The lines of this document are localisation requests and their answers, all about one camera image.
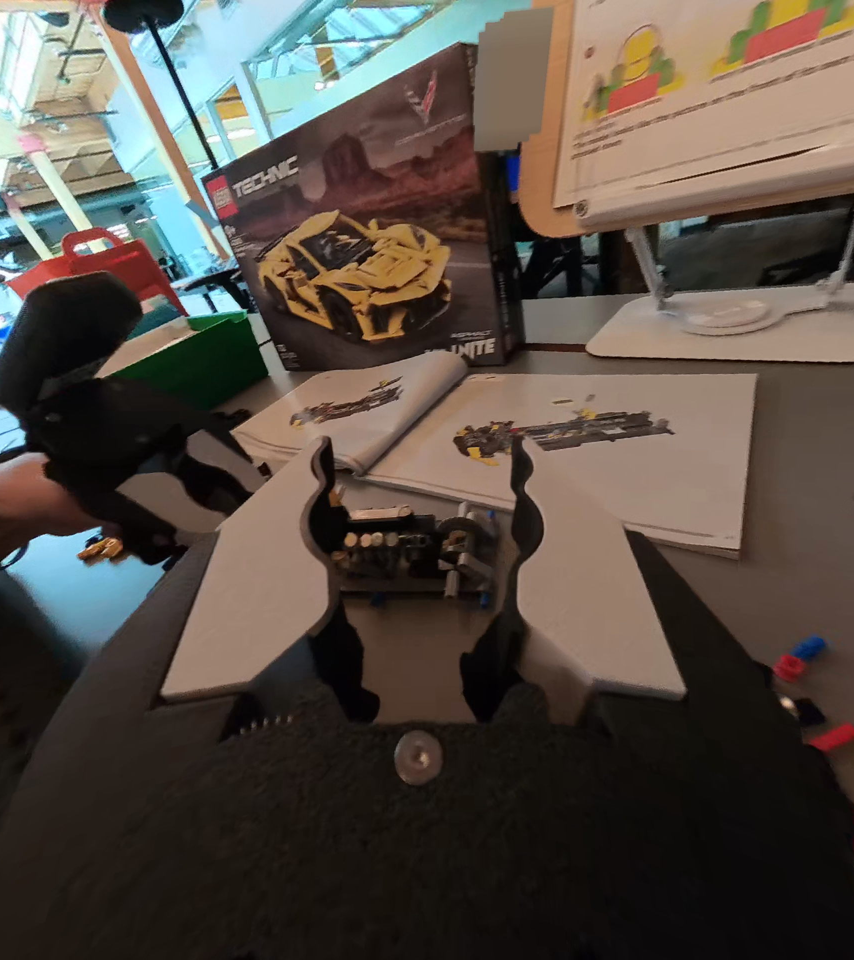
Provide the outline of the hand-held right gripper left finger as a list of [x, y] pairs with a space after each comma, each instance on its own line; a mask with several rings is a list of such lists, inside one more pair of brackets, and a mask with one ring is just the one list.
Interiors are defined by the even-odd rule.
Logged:
[[164, 701], [240, 692], [327, 625], [339, 587], [310, 521], [330, 507], [333, 481], [331, 439], [314, 438], [219, 526]]

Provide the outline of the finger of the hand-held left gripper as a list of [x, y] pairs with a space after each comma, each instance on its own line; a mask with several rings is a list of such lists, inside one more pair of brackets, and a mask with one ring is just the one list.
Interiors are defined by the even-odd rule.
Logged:
[[179, 478], [166, 472], [136, 473], [117, 486], [116, 493], [178, 534], [211, 533], [226, 519], [221, 511], [198, 503]]
[[270, 479], [235, 443], [195, 431], [178, 451], [180, 514], [235, 514]]

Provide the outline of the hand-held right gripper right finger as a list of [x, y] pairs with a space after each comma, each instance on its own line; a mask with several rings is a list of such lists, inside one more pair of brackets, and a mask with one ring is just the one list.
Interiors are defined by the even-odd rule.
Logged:
[[599, 695], [682, 702], [687, 686], [622, 522], [531, 438], [512, 446], [517, 548], [505, 611], [508, 662], [538, 687], [553, 724]]

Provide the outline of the lego car chassis assembly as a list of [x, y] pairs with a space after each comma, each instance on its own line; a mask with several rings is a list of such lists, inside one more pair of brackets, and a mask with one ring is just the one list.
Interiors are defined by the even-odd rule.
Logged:
[[392, 596], [433, 596], [490, 608], [502, 539], [494, 510], [462, 501], [449, 516], [409, 504], [350, 510], [336, 488], [338, 523], [328, 549], [340, 589], [370, 605]]

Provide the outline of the open lego instruction booklet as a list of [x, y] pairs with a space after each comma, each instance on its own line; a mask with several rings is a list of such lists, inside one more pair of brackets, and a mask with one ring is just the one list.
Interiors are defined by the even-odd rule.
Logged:
[[319, 373], [233, 432], [280, 466], [318, 436], [371, 483], [510, 511], [515, 438], [660, 544], [739, 554], [754, 374], [505, 374], [432, 351]]

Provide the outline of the lego set box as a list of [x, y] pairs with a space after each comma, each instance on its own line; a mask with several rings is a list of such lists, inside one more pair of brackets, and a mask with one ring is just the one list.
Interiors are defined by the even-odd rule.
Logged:
[[202, 179], [288, 372], [522, 342], [504, 158], [474, 144], [478, 46], [456, 43]]

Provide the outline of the person's left hand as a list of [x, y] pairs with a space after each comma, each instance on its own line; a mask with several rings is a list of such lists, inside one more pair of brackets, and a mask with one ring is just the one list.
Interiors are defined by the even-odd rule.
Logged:
[[47, 458], [25, 453], [0, 463], [0, 564], [42, 536], [73, 536], [103, 525], [47, 475]]

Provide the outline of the green plastic bin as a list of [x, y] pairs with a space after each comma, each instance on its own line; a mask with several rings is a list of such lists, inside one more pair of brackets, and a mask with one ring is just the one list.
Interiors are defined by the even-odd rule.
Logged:
[[268, 378], [246, 311], [176, 318], [125, 341], [98, 378], [142, 381], [213, 410]]

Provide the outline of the red carry case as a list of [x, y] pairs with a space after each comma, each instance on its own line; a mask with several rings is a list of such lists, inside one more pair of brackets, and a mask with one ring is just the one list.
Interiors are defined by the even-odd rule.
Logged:
[[7, 280], [21, 299], [44, 283], [106, 272], [119, 280], [139, 302], [163, 297], [180, 316], [188, 316], [167, 274], [141, 239], [118, 239], [101, 227], [74, 231], [61, 240], [61, 255]]

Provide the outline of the printed instruction sheet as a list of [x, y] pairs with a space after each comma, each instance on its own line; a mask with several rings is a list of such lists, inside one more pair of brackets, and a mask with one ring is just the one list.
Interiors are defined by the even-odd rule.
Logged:
[[854, 183], [854, 1], [576, 2], [553, 205], [589, 223]]

